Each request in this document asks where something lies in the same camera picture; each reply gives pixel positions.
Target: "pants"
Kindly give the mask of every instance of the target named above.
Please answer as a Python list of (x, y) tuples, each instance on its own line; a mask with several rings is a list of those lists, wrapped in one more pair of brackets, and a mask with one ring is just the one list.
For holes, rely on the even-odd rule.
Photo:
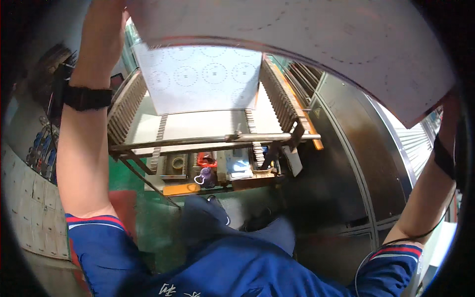
[(226, 226), (228, 215), (219, 203), (191, 195), (185, 199), (181, 214), (181, 234), (189, 250), (205, 242), (224, 236), (245, 236), (273, 243), (292, 256), (295, 247), (295, 233), (289, 220), (278, 217), (267, 227), (254, 232), (241, 232)]

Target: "water bottle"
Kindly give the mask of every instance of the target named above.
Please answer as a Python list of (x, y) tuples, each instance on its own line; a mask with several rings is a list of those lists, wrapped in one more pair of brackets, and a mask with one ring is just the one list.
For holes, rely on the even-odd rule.
[(202, 185), (204, 188), (214, 188), (217, 183), (216, 175), (214, 174), (213, 170), (210, 167), (203, 168), (197, 177), (195, 177), (195, 183)]

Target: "hand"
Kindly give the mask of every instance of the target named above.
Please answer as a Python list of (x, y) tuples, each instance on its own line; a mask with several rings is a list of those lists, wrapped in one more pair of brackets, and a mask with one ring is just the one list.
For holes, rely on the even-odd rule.
[(457, 122), (460, 118), (460, 100), (455, 92), (450, 92), (443, 99), (442, 106), (444, 113), (439, 129), (439, 139), (444, 148), (452, 155), (454, 151), (455, 134), (457, 132)]
[(81, 48), (70, 86), (110, 87), (124, 46), (125, 0), (93, 0), (83, 23)]

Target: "red stripe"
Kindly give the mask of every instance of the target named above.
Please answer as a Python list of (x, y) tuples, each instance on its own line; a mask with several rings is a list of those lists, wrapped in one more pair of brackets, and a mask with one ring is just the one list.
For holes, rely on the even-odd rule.
[(418, 257), (420, 257), (420, 254), (422, 253), (420, 250), (416, 249), (416, 248), (403, 248), (403, 247), (394, 247), (394, 248), (385, 248), (385, 249), (382, 249), (380, 250), (379, 252), (377, 252), (376, 254), (374, 254), (371, 258), (373, 259), (375, 256), (383, 253), (383, 252), (393, 252), (393, 251), (398, 251), (398, 252), (411, 252), (411, 253), (414, 253), (416, 254)]
[(68, 223), (84, 222), (84, 221), (88, 221), (88, 220), (107, 220), (109, 222), (114, 222), (116, 224), (121, 225), (121, 227), (125, 230), (125, 226), (122, 224), (122, 222), (120, 220), (118, 220), (116, 218), (109, 218), (109, 217), (102, 217), (102, 216), (92, 217), (92, 218), (87, 218), (87, 219), (81, 219), (81, 218), (76, 218), (76, 217), (66, 218), (66, 222), (68, 222)]

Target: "shirt sleeve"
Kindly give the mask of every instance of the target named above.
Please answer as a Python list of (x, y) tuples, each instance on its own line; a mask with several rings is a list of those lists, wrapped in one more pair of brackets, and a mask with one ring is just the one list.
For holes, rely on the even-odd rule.
[[(356, 276), (360, 297), (398, 297), (411, 281), (422, 249), (411, 244), (389, 245), (376, 251)], [(348, 289), (357, 296), (355, 282)]]
[(118, 218), (80, 219), (66, 214), (66, 222), (93, 296), (121, 295), (132, 284), (150, 278), (136, 244)]

